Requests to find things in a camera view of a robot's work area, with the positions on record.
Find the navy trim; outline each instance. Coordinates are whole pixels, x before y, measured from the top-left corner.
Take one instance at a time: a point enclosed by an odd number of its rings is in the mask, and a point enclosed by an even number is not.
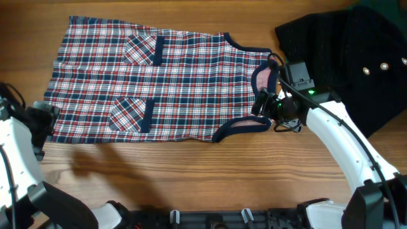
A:
[[[146,110],[141,122],[140,133],[148,133],[150,131],[151,118],[153,117],[154,100],[148,99],[146,101]]]
[[[267,92],[272,92],[272,93],[276,93],[276,84],[277,84],[277,74],[279,72],[279,64],[274,61],[274,60],[270,60],[272,61],[272,67],[273,69],[271,69],[272,71],[270,72],[270,75],[268,76],[268,81],[267,81]],[[264,69],[266,69],[268,67],[268,63],[267,61],[264,61],[262,64],[260,64],[260,66],[258,68],[256,68],[256,70],[254,70],[254,72],[252,73],[252,89],[253,89],[253,93],[254,95],[257,97],[259,95],[259,90],[257,89],[257,75]]]
[[[160,66],[163,58],[163,46],[164,46],[164,37],[157,36],[155,43],[153,66]]]
[[[251,125],[230,128],[234,123],[246,120],[256,121],[264,125]],[[215,134],[212,136],[212,142],[220,142],[225,137],[228,137],[233,134],[264,132],[268,130],[271,126],[272,122],[266,117],[248,116],[242,118],[234,118],[227,121],[215,132]]]
[[[231,36],[229,35],[229,32],[224,32],[223,37],[229,43],[229,45],[232,45],[233,47],[237,48],[238,50],[242,50],[242,51],[246,51],[246,52],[272,52],[272,50],[269,48],[243,47],[240,44],[236,43],[234,40],[232,40]]]

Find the plaid dress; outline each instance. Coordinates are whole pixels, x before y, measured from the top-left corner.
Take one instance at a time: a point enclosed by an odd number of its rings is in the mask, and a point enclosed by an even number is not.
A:
[[[45,101],[61,109],[53,142],[156,142],[266,131],[251,115],[267,48],[216,35],[77,17],[53,63]]]

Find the wooden table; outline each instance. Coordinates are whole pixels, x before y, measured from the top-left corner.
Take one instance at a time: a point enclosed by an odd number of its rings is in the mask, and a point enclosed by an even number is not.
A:
[[[29,104],[42,100],[69,15],[211,34],[228,31],[241,45],[269,47],[281,54],[274,27],[348,5],[346,0],[4,4],[0,81],[12,83]],[[405,173],[405,139],[406,112],[370,141]],[[182,211],[238,210],[293,207],[319,197],[346,203],[350,198],[342,171],[307,128],[300,134],[269,130],[233,135],[219,144],[46,143],[44,150],[41,167],[48,182],[90,207],[115,200],[129,209],[152,205]]]

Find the dress pocket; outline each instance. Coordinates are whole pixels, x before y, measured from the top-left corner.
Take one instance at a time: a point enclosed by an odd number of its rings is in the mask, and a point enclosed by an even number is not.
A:
[[[163,36],[131,35],[125,45],[124,63],[137,66],[159,66],[162,62]]]
[[[119,97],[114,101],[109,128],[122,132],[148,133],[154,100]]]

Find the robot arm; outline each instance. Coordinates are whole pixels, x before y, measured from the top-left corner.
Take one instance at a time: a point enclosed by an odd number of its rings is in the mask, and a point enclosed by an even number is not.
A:
[[[270,61],[272,55],[279,58],[282,66],[276,67],[276,63]],[[295,119],[307,125],[337,161],[353,193],[347,206],[330,200],[306,203],[304,220],[308,226],[383,228],[390,225],[390,228],[399,228],[399,222],[405,225],[406,177],[370,145],[335,92],[327,87],[316,88],[304,62],[285,65],[278,55],[271,53],[269,66],[279,72],[283,90],[277,96],[262,89],[252,113],[275,120],[277,126],[289,127],[288,123]]]
[[[40,102],[26,109],[0,82],[0,150],[5,161],[0,163],[0,228],[28,228],[37,212],[52,220],[50,228],[127,226],[128,211],[121,204],[110,201],[91,210],[45,181],[38,161],[58,115],[58,108]]]

